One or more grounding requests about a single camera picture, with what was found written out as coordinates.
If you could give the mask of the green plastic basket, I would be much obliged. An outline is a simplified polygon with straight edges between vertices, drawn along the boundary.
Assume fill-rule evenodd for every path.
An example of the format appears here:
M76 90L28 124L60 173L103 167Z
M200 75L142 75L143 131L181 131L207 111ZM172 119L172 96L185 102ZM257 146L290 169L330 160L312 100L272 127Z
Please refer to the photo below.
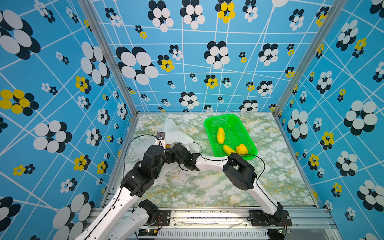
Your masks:
M227 145L235 150L240 144L245 145L248 150L248 155L243 156L246 161L253 158L251 155L258 155L257 147L238 116L234 114L226 114L209 117L204 121L204 127L215 157L227 156L223 149L223 145ZM219 144L217 141L219 128L223 128L224 130L225 139L223 144Z

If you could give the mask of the white plastic bag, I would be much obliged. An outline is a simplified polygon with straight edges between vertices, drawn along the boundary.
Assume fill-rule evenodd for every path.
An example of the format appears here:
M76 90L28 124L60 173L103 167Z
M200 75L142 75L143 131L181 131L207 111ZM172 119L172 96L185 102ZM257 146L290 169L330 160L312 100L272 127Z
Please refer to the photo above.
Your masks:
M189 135L182 132L172 119L168 118L165 120L161 132L165 133L165 142L168 145L181 143L189 151L198 152L200 150L200 148L194 144L194 140ZM134 152L137 158L142 160L145 151L147 151L148 147L154 143L154 140L149 139L134 147Z

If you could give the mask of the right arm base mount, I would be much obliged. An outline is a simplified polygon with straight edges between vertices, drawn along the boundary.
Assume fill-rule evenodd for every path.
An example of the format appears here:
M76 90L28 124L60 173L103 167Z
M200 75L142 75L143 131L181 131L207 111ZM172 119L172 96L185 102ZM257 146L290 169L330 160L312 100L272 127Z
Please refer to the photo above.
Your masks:
M253 227L291 227L292 219L288 211L277 212L277 216L264 213L262 210L251 210L247 221Z

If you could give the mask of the right aluminium frame post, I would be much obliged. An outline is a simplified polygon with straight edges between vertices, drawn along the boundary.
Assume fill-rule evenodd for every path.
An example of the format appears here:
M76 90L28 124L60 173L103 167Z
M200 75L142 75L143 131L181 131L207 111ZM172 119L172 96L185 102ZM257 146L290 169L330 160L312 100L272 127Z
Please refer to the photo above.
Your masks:
M344 8L347 2L347 0L337 0L333 2L328 17L317 31L313 41L311 42L309 48L307 49L302 60L300 61L294 77L288 83L286 89L282 94L282 97L277 103L276 109L273 112L273 115L276 119L278 118L278 115L283 109L283 107L287 104L294 87L298 84L301 77L305 73L313 57L315 56L318 47L323 43L325 37L328 35L329 31L333 27L335 21L337 20L338 16L340 15L342 9Z

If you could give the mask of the long yellow toy mango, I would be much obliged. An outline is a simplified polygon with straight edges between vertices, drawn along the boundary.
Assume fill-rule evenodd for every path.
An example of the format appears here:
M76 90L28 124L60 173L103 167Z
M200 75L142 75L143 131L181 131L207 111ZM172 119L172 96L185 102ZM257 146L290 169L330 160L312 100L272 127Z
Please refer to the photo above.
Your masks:
M217 131L217 142L222 145L225 142L225 131L222 127L218 128Z

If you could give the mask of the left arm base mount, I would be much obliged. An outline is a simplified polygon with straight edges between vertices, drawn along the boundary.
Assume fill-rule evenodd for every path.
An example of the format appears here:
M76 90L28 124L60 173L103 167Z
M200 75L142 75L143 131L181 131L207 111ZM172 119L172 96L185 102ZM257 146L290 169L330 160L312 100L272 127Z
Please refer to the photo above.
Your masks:
M156 214L150 215L145 226L169 226L171 220L171 210L157 210Z

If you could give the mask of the wrinkled yellow toy fruit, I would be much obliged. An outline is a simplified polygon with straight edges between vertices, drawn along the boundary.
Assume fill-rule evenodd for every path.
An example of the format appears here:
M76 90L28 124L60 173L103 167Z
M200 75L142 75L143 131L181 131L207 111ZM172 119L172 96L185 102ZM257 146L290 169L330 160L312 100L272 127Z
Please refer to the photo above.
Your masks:
M249 153L248 148L244 144L240 144L236 147L236 153L239 155L246 155Z

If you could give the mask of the left aluminium frame post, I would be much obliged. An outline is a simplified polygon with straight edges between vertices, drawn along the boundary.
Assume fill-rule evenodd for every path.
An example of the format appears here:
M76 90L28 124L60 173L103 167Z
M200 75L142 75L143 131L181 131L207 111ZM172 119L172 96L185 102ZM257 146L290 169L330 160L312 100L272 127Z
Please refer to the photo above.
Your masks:
M95 35L95 38L102 49L102 52L106 58L106 61L109 65L109 68L114 75L118 87L124 97L124 99L127 102L127 105L131 111L131 114L133 115L133 118L136 118L138 115L138 110L134 104L134 101L132 100L130 93L128 92L128 87L126 86L126 83L123 79L123 76L118 68L118 64L116 63L112 50L108 45L107 39L103 33L102 26L99 23L96 12L93 10L92 3L90 1L86 0L79 0L79 4L87 18L87 20L90 22L91 27L93 27L93 33Z

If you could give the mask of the aluminium frame post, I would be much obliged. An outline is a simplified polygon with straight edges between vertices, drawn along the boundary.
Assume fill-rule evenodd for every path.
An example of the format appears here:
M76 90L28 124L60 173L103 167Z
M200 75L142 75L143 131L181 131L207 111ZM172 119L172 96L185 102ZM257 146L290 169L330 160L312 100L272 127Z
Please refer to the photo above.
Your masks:
M107 39L103 33L102 26L99 23L96 12L93 10L92 3L90 1L86 0L79 0L79 4L87 18L87 20L90 22L91 27L93 27L93 33L95 35L95 38L102 49L102 52L106 58L106 61L109 65L109 68L114 75L118 87L124 97L124 99L127 102L127 105L131 111L131 114L133 115L133 118L136 118L138 115L138 110L134 104L134 101L132 100L130 93L128 92L128 87L126 86L126 83L123 79L123 76L118 68L118 64L116 63L112 50L108 45Z
M300 61L294 77L288 83L286 89L282 94L282 97L277 103L276 109L273 112L273 115L276 119L278 118L278 115L283 109L283 107L287 104L294 87L298 84L301 77L305 73L313 57L315 56L318 47L323 43L325 37L328 35L329 31L333 27L335 21L337 20L338 16L340 15L342 9L344 8L347 2L347 0L337 0L333 2L328 17L317 31L313 41L311 42L309 48L307 49L302 60Z

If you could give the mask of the front aluminium rail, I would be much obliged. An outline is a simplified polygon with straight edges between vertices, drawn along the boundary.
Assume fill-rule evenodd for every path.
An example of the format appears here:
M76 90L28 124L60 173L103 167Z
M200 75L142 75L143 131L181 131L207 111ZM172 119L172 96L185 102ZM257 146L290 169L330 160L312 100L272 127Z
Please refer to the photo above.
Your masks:
M105 240L341 240L330 212L289 207L291 227L253 227L249 211L260 208L173 208L169 226L145 226L154 207L128 209Z

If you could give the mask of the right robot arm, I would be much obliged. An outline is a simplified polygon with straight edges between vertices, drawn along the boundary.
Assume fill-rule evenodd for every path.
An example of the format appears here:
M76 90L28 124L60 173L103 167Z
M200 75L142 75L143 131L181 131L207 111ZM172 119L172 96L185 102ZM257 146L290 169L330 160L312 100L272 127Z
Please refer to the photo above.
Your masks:
M282 204L262 186L255 168L237 153L225 157L208 157L191 153L180 143L166 151L172 162L183 165L188 171L223 172L236 188L248 192L257 201L263 211L261 222L276 226L283 221Z

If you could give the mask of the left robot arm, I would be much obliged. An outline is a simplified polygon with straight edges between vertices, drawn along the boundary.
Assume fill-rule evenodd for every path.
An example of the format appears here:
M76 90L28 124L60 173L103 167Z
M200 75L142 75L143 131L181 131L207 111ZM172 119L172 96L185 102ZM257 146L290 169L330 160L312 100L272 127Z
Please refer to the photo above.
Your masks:
M78 236L77 240L104 240L112 232L127 210L154 185L164 164L174 163L170 148L152 145L143 159L128 171L111 201L96 219Z

